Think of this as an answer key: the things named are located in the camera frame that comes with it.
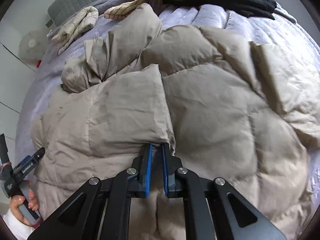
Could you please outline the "white sleeve left forearm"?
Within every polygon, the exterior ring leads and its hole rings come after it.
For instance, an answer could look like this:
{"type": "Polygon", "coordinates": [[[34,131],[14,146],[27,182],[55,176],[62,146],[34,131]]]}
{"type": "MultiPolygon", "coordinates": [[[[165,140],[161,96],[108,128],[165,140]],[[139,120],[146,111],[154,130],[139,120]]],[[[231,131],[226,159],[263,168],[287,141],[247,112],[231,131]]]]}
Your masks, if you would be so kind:
{"type": "Polygon", "coordinates": [[[27,240],[31,233],[35,230],[31,226],[27,226],[20,222],[9,209],[6,214],[2,216],[4,222],[18,240],[27,240]]]}

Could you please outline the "person's left hand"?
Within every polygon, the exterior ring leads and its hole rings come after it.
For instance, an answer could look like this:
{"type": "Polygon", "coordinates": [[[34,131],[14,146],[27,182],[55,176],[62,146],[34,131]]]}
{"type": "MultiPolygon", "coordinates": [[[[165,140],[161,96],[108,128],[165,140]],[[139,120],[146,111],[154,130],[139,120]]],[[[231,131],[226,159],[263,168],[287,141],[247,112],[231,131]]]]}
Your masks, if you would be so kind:
{"type": "Polygon", "coordinates": [[[31,215],[39,209],[37,197],[31,187],[31,181],[24,180],[20,185],[22,189],[17,189],[15,194],[12,195],[9,208],[19,222],[34,227],[39,221],[39,218],[34,218],[31,215]]]}

